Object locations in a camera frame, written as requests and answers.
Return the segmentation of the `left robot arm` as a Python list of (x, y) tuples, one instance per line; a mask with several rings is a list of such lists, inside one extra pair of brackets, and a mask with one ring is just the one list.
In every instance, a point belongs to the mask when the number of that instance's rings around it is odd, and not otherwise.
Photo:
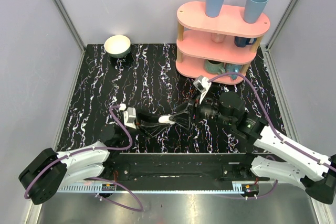
[(108, 147), (97, 141), (88, 147), (67, 152), (56, 153), (52, 148), (45, 149), (19, 175), (19, 181), (25, 188), (24, 198), (32, 200), (34, 205), (40, 205), (48, 201), (59, 189), (80, 180), (93, 179), (119, 186), (139, 202), (135, 194), (125, 186), (108, 180), (113, 175), (113, 167), (105, 161), (111, 151), (125, 151), (133, 145), (130, 132), (112, 111), (117, 108), (112, 106), (110, 114), (129, 140), (126, 147)]

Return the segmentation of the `white earbud charging case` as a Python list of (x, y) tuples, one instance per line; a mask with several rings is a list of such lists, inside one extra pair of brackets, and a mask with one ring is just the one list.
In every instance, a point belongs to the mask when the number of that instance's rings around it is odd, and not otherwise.
[(166, 124), (170, 124), (173, 125), (175, 124), (171, 119), (170, 119), (170, 115), (162, 115), (159, 117), (158, 122), (159, 123), (166, 123)]

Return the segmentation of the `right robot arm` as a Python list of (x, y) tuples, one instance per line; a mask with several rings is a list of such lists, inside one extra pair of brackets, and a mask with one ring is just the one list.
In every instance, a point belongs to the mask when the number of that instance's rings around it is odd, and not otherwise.
[(334, 201), (335, 156), (313, 151), (279, 133), (264, 119), (249, 116), (244, 101), (235, 92), (222, 93), (218, 102), (191, 99), (167, 120), (185, 128), (189, 128), (192, 121), (213, 122), (241, 142), (269, 151), (283, 160), (269, 161), (255, 154), (246, 155), (238, 167), (239, 176), (244, 180), (254, 176), (273, 178), (303, 189), (324, 204)]

